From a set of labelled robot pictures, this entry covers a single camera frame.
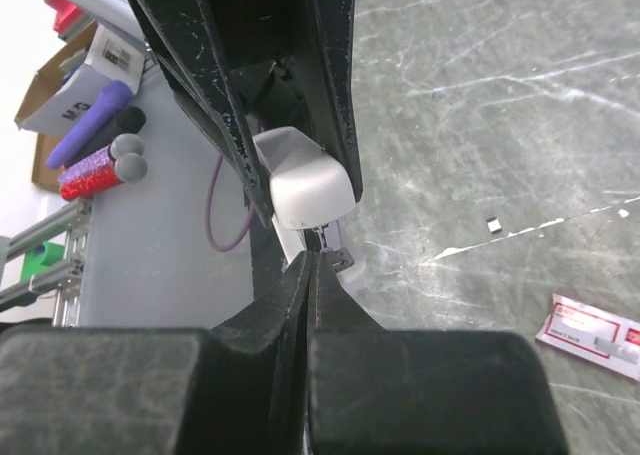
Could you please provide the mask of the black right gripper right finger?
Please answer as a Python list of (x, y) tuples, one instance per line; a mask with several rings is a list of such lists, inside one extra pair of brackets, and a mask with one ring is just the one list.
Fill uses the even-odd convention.
[(509, 331), (389, 330), (314, 258), (308, 424), (316, 454), (566, 454), (533, 347)]

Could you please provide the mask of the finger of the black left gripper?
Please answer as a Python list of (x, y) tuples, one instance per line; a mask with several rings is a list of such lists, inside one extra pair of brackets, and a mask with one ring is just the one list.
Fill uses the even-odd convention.
[(259, 219), (273, 207), (207, 0), (128, 0), (180, 108), (240, 177)]
[(312, 120), (311, 137), (346, 169), (354, 197), (363, 180), (352, 102), (355, 0), (301, 0), (304, 24), (297, 73)]

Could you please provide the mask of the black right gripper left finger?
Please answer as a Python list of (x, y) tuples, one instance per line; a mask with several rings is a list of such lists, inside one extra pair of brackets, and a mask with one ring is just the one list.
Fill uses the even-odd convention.
[(1, 338), (5, 454), (288, 454), (300, 447), (303, 253), (206, 329), (22, 326)]

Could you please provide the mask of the white grey stapler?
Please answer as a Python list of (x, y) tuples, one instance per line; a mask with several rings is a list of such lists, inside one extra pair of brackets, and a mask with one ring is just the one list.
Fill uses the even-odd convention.
[(350, 295), (363, 289), (366, 261), (343, 223), (356, 208), (346, 169), (294, 127), (264, 131), (254, 144), (268, 174), (272, 224), (286, 260), (311, 248), (305, 238), (311, 233), (342, 288)]

